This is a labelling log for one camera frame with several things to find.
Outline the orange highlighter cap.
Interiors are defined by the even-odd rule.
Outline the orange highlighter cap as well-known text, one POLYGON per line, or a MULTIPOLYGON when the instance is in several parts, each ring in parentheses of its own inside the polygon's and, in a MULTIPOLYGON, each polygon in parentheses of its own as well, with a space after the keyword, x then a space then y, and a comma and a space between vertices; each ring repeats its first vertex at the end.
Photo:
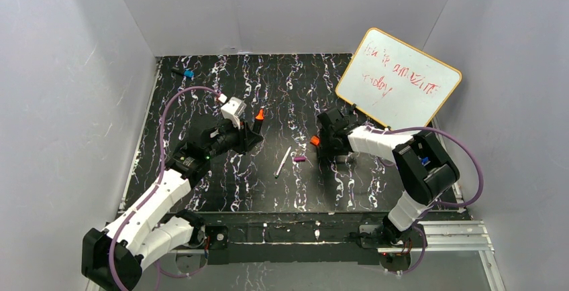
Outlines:
POLYGON ((312 145, 314 145, 315 147, 317 147, 317 146, 319 145, 319 143, 320 143, 320 139, 319 139, 317 136, 313 136, 313 137, 310 139, 310 143, 311 143, 312 145))

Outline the orange black highlighter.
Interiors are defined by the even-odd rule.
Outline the orange black highlighter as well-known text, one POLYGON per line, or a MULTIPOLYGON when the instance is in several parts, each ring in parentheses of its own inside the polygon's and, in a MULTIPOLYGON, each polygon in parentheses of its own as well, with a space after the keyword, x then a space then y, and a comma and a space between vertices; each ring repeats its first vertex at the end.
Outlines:
POLYGON ((254 118, 254 124, 252 127, 252 131, 256 134, 261 134, 261 130, 262 130, 262 125, 264 122, 264 109, 261 108, 258 112, 258 114, 255 116, 254 118))

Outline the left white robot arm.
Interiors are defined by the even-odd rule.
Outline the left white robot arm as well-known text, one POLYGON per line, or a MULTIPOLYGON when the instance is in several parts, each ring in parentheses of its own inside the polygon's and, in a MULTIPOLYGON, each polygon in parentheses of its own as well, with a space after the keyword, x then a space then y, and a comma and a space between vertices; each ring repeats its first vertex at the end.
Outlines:
POLYGON ((210 171, 213 158, 246 154, 260 143, 263 120, 258 115, 252 126, 222 119, 213 127, 190 128, 155 183, 104 229, 85 234, 82 275, 104 290, 133 290, 148 266, 175 247, 197 242, 204 221, 193 211, 179 211, 165 224, 160 220, 210 171))

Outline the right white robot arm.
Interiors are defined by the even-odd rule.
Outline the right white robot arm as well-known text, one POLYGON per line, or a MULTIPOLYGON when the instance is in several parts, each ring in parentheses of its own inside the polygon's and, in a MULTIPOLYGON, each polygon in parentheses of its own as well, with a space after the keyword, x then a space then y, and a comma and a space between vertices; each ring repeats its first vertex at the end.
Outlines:
POLYGON ((403 184, 397 204, 382 221, 383 234, 400 236, 449 189, 460 172, 432 129, 393 133, 352 121, 339 109, 317 116, 317 155, 331 159, 368 154, 393 163, 403 184))

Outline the blue capped black marker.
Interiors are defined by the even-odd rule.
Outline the blue capped black marker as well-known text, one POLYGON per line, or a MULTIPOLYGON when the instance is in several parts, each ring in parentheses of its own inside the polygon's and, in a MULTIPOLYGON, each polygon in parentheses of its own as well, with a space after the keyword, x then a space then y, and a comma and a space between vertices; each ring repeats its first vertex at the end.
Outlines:
POLYGON ((183 76, 186 78, 193 78, 195 75, 194 72, 191 70, 187 70, 184 68, 177 68, 177 67, 172 68, 171 72, 176 74, 176 75, 183 76))

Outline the whiteboard with orange frame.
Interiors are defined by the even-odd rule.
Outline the whiteboard with orange frame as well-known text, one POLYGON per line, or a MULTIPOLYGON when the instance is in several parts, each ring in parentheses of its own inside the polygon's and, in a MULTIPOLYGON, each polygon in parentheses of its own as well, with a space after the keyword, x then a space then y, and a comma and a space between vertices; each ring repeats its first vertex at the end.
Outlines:
POLYGON ((459 70, 370 28, 354 52, 336 95, 384 127, 428 125, 462 80, 459 70))

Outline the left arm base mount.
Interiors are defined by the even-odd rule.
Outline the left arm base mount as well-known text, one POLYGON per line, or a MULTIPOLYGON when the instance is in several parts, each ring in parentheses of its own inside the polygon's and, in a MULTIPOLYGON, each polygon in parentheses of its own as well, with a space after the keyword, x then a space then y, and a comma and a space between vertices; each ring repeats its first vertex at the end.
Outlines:
POLYGON ((229 228, 227 226, 204 226, 195 238, 175 249, 175 263, 182 276, 193 276, 205 269, 214 251, 227 249, 229 228))

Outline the aluminium frame rail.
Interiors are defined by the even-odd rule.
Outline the aluminium frame rail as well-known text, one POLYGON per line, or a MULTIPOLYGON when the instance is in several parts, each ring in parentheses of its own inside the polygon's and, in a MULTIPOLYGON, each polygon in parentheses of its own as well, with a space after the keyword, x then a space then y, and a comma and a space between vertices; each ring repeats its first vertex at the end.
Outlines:
MULTIPOLYGON (((404 129, 398 130, 390 130, 393 133, 405 133, 408 134, 412 130, 418 129, 432 129, 432 131, 436 134, 437 139, 439 140, 439 136, 442 135, 442 131, 432 128, 432 127, 409 127, 404 129)), ((160 159, 160 173, 159 176, 162 175, 165 171, 165 163, 167 161, 167 157, 162 156, 160 159)), ((490 239, 488 235, 482 230, 481 226, 468 224, 465 228, 461 228, 457 224, 441 224, 437 222, 428 223, 423 225, 421 223, 422 218, 435 206, 441 203, 440 198, 438 197, 435 202, 420 216, 420 218, 415 221, 412 225, 422 225, 427 236, 428 246, 430 243, 436 243, 439 239, 443 240, 443 248, 449 249, 453 243, 458 244, 461 247, 467 247, 469 245, 475 245, 483 250, 490 248, 490 239)), ((170 219, 166 219, 164 217, 160 220, 161 224, 167 223, 170 219)))

